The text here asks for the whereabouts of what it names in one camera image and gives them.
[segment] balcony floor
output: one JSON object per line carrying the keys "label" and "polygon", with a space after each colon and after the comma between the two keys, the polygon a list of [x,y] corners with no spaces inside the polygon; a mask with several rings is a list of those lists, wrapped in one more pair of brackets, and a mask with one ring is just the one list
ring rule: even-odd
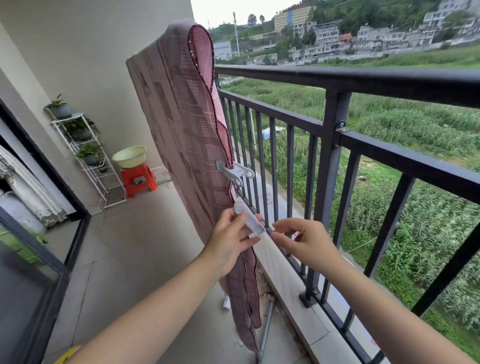
{"label": "balcony floor", "polygon": [[[113,320],[180,272],[202,249],[171,182],[92,217],[44,363],[86,344]],[[259,277],[260,292],[267,290]],[[262,297],[263,320],[268,295]],[[254,363],[239,342],[218,283],[159,363]],[[258,330],[261,337],[263,327]],[[285,315],[275,310],[264,363],[310,363]]]}

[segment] red plastic stool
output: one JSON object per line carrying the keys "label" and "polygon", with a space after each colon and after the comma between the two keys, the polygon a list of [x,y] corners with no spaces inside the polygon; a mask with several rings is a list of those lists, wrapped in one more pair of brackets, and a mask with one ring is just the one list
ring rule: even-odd
{"label": "red plastic stool", "polygon": [[[157,188],[155,176],[146,163],[142,163],[140,166],[134,168],[122,170],[121,177],[125,183],[125,189],[127,190],[128,198],[134,198],[135,192],[143,190],[144,188],[150,188],[151,191],[155,191]],[[144,177],[146,179],[146,183],[135,185],[135,178],[138,177]]]}

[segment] balcony railing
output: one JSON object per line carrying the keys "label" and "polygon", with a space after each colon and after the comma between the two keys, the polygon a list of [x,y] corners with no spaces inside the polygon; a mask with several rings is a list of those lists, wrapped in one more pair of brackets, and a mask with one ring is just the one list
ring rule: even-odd
{"label": "balcony railing", "polygon": [[[429,101],[464,107],[480,107],[480,75],[478,72],[453,71],[443,69],[353,69],[338,67],[291,67],[291,66],[216,66],[217,74],[277,81],[296,85],[315,86],[326,89],[324,120],[319,121],[295,112],[281,109],[254,99],[240,96],[219,88],[225,119],[230,135],[233,136],[236,160],[255,170],[255,156],[252,143],[252,123],[250,109],[254,111],[257,129],[260,176],[264,211],[267,209],[265,181],[265,160],[262,135],[262,114],[269,117],[270,155],[273,187],[274,220],[278,220],[278,194],[276,170],[276,120],[287,124],[287,216],[292,216],[293,209],[293,150],[294,129],[300,128],[310,133],[308,149],[307,182],[304,218],[310,219],[316,167],[318,138],[321,139],[317,188],[315,191],[314,220],[321,221],[328,230],[334,189],[339,167],[341,148],[350,150],[345,181],[340,197],[340,204],[333,233],[333,243],[340,247],[347,219],[353,187],[359,169],[360,157],[366,156],[401,172],[390,206],[374,243],[372,253],[366,264],[364,274],[371,277],[377,267],[387,244],[394,234],[396,224],[407,201],[416,179],[437,186],[476,204],[480,203],[480,173],[466,170],[454,164],[444,162],[421,153],[356,133],[347,128],[347,115],[352,92],[398,97],[417,101]],[[244,141],[242,112],[247,126],[248,149]],[[247,184],[237,192],[255,213],[260,212],[259,195],[256,181],[253,183],[253,196]],[[268,214],[265,213],[267,226]],[[424,314],[460,273],[468,261],[480,248],[480,224],[477,225],[465,242],[454,253],[440,274],[427,288],[422,297],[411,309],[418,316]],[[379,351],[371,358],[357,339],[350,332],[354,313],[350,309],[343,321],[327,302],[330,283],[325,280],[323,287],[318,287],[319,274],[283,252],[292,268],[305,284],[305,292],[300,299],[306,307],[319,304],[333,325],[363,363],[379,363],[384,354]]]}

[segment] black door frame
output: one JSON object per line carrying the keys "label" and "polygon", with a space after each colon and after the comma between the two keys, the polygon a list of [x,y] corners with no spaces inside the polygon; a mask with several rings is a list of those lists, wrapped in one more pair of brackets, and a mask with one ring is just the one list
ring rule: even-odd
{"label": "black door frame", "polygon": [[75,208],[76,212],[70,214],[68,216],[69,219],[72,221],[80,220],[65,261],[61,262],[0,207],[0,223],[58,274],[56,283],[45,296],[42,309],[38,313],[38,318],[32,325],[32,332],[28,339],[23,341],[24,347],[21,348],[24,352],[21,363],[40,364],[43,361],[48,340],[50,339],[53,326],[57,320],[63,297],[70,281],[73,267],[78,258],[91,216],[1,99],[0,118],[32,155],[56,187],[63,193],[73,208]]}

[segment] pink blanket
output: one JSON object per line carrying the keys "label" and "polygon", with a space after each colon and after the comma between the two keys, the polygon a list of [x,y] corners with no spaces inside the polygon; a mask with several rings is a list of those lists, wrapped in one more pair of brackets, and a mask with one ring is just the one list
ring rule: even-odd
{"label": "pink blanket", "polygon": [[[162,161],[206,244],[221,212],[234,203],[231,181],[216,168],[217,160],[232,168],[233,153],[214,85],[210,35],[193,20],[173,23],[127,67]],[[250,248],[220,282],[251,351],[258,350],[261,325],[255,267]]]}

